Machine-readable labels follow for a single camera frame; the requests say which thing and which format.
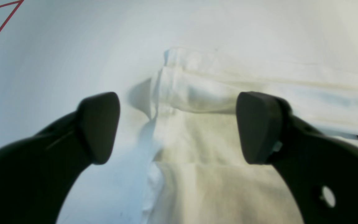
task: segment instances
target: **white cloth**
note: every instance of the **white cloth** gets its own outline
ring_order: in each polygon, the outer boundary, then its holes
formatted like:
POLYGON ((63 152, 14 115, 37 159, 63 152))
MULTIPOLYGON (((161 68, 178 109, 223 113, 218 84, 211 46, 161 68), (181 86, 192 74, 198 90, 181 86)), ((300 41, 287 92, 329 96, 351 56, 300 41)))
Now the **white cloth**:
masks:
POLYGON ((273 167, 245 162, 236 99, 241 91, 280 96, 296 116, 317 128, 358 134, 358 83, 340 85, 345 76, 318 65, 251 58, 238 64, 224 55, 169 50, 165 66, 152 79, 153 138, 159 151, 149 169, 142 223, 302 223, 273 167), (249 71, 265 72, 255 77, 249 71), (308 81, 316 71, 325 71, 327 78, 308 81), (285 72, 282 80, 276 75, 285 72), (295 74, 306 80, 287 79, 295 74))

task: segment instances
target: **folded white cloth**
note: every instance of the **folded white cloth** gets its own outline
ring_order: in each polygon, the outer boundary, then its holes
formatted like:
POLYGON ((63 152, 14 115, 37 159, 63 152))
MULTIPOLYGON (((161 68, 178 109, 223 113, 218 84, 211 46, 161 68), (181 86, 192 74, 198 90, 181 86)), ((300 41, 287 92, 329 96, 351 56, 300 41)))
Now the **folded white cloth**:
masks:
MULTIPOLYGON (((149 169, 142 223, 301 223, 287 186, 271 166, 248 165, 240 149, 235 106, 241 91, 280 96, 294 114, 320 129, 358 134, 358 83, 314 65, 240 65, 229 57, 184 48, 168 51, 152 79, 153 134, 159 148, 149 169), (323 82, 297 82, 326 71, 323 82)), ((357 140, 343 139, 358 145, 357 140)))

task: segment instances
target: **white table surface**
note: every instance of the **white table surface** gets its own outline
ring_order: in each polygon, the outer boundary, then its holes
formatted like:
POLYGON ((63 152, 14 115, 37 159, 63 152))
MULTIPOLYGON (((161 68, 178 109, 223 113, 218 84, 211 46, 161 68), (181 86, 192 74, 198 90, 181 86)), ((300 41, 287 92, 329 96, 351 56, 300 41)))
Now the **white table surface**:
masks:
POLYGON ((140 223, 152 159, 152 126, 142 110, 166 50, 358 72, 355 18, 358 1, 351 0, 24 0, 0 33, 0 147, 74 111, 87 96, 116 92, 113 154, 81 174, 58 223, 140 223))

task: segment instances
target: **white towel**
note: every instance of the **white towel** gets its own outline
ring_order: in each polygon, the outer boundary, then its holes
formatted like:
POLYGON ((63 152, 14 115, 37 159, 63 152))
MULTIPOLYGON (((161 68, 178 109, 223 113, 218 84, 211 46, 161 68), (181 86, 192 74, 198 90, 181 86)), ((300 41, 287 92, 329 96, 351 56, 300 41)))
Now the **white towel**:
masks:
MULTIPOLYGON (((149 169, 142 223, 302 223, 273 167, 245 162, 236 99, 241 91, 279 96, 319 129, 358 134, 358 82, 341 85, 347 75, 318 65, 251 58, 240 64, 214 53, 169 50, 165 66, 152 79, 153 138, 159 151, 149 169), (256 78, 249 71, 265 72, 256 78), (331 83, 287 78, 317 71, 331 83)), ((338 138, 358 146, 358 140, 338 138)))

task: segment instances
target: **white fabric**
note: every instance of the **white fabric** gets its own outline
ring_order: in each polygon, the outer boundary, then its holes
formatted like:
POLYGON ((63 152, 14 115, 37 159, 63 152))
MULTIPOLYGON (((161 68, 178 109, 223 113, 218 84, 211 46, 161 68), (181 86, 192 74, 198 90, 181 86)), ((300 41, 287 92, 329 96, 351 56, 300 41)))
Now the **white fabric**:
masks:
POLYGON ((165 66, 152 79, 153 138, 159 151, 149 170, 142 223, 302 223, 277 172, 244 161, 236 99, 241 91, 280 96, 296 116, 318 128, 358 134, 358 83, 341 85, 342 77, 346 74, 319 65, 252 58, 238 64, 214 53, 168 51, 165 66), (256 77, 249 71, 265 72, 256 77), (326 79, 287 78, 313 78, 321 71, 332 86, 326 79), (281 80, 276 76, 286 72, 281 80))

